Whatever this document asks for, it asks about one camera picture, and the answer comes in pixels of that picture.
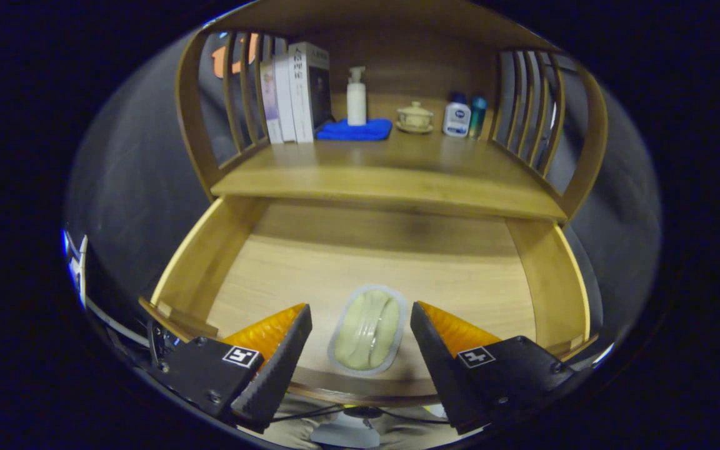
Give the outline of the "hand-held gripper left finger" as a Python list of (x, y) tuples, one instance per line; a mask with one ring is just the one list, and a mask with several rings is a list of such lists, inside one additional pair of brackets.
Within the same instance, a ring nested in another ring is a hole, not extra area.
[(223, 340), (184, 340), (151, 320), (147, 370), (172, 395), (206, 415), (262, 433), (274, 421), (312, 327), (308, 304), (272, 314)]

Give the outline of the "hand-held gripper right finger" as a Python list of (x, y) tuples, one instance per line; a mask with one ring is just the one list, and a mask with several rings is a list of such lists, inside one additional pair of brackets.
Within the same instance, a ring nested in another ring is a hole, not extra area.
[(499, 339), (425, 302), (412, 305), (409, 327), (459, 434), (524, 422), (586, 378), (528, 337)]

